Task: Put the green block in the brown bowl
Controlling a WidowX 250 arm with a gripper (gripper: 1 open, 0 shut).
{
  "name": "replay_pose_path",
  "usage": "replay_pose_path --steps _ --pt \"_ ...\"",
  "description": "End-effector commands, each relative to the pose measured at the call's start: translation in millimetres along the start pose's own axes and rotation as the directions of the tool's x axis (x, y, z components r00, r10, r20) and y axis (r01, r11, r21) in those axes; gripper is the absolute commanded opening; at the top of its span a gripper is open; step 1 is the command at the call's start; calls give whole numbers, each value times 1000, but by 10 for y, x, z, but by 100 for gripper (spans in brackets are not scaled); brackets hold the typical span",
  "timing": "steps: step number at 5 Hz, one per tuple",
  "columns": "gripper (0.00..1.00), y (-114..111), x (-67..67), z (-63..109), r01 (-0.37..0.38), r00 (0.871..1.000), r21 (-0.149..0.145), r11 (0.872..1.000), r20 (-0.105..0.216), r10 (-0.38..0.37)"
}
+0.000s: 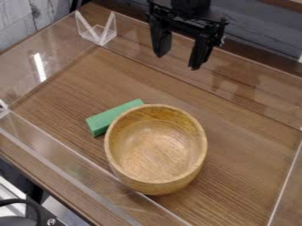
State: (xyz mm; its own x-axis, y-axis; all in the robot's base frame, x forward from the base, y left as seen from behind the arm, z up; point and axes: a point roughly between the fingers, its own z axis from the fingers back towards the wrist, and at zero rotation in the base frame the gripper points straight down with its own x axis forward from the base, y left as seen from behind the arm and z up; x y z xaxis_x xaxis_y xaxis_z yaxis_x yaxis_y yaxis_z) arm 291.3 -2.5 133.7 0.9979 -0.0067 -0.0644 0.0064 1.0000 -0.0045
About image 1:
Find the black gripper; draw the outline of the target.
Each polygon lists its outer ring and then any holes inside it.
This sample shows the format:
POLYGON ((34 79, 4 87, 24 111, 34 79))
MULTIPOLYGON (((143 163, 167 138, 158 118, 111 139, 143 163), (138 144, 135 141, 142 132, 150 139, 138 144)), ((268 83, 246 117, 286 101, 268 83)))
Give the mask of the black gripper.
POLYGON ((189 67, 198 70, 214 46, 225 41, 228 18, 211 10, 211 0, 147 0, 153 50, 162 57, 171 50, 173 32, 195 39, 189 67))

